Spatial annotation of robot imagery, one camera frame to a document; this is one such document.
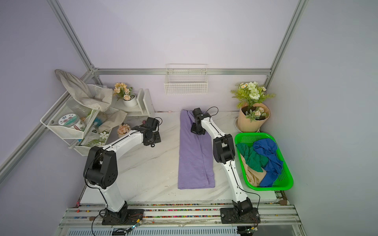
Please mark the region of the purple t-shirt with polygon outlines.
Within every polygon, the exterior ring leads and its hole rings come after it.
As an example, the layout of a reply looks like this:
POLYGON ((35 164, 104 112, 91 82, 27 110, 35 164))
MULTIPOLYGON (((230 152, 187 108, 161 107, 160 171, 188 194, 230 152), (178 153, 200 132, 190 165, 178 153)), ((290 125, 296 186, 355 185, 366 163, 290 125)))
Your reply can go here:
POLYGON ((191 111, 181 111, 178 169, 178 188, 181 190, 215 187, 212 138, 208 133, 192 133, 194 121, 191 111))

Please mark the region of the green plastic laundry basket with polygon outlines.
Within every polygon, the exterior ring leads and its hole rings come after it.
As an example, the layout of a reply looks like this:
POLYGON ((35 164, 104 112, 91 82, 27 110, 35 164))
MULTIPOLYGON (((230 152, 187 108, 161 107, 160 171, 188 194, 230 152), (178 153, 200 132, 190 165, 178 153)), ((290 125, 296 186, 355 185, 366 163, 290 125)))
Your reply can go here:
MULTIPOLYGON (((252 147, 254 142, 261 139, 266 139, 266 138, 272 139, 276 143, 275 139, 267 133, 259 133, 259 132, 258 133, 239 133, 235 136, 235 140, 234 140, 235 147, 236 147, 236 144, 239 144, 239 143, 245 143, 248 146, 252 147)), ((249 184, 247 181, 243 164, 242 164, 241 154, 239 153, 237 147, 235 151, 236 151, 236 155, 239 157, 239 160, 240 160, 240 165, 241 165, 241 170, 242 170, 242 175, 243 175, 242 178, 244 179, 246 185, 249 188, 255 191, 285 191, 285 190, 289 190, 293 186, 292 175, 286 165, 286 162, 281 154, 279 147, 277 150, 277 156, 278 156, 278 159, 283 162, 283 169, 278 179, 273 183, 272 187, 254 187, 251 184, 249 184)))

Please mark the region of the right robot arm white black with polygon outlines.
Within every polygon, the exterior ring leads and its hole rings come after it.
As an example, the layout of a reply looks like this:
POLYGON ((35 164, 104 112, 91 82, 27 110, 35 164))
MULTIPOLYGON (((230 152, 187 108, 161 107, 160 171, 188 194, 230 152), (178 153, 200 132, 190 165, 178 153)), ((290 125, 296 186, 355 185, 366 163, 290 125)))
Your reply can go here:
POLYGON ((195 108, 193 115, 195 121, 191 132, 196 135, 209 134, 211 136, 214 159, 222 165, 232 189, 232 207, 220 209, 221 222, 223 224, 252 224, 253 228, 257 228, 260 223, 258 208, 253 206, 248 192, 243 189, 240 178, 237 176, 232 135, 221 131, 213 122, 212 116, 200 108, 195 108))

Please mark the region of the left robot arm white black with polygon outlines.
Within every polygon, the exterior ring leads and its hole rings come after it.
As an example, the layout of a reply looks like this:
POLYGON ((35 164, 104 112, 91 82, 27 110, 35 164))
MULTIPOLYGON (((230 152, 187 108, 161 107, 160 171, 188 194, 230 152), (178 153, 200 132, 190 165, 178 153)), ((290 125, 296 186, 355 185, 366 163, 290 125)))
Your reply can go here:
POLYGON ((128 204, 119 191, 116 183, 118 159, 137 145, 154 147, 160 143, 159 125, 159 120, 148 117, 142 125, 135 126, 118 140, 90 149, 83 177, 86 185, 99 190, 105 201, 102 225, 132 224, 142 219, 144 210, 128 210, 128 204))

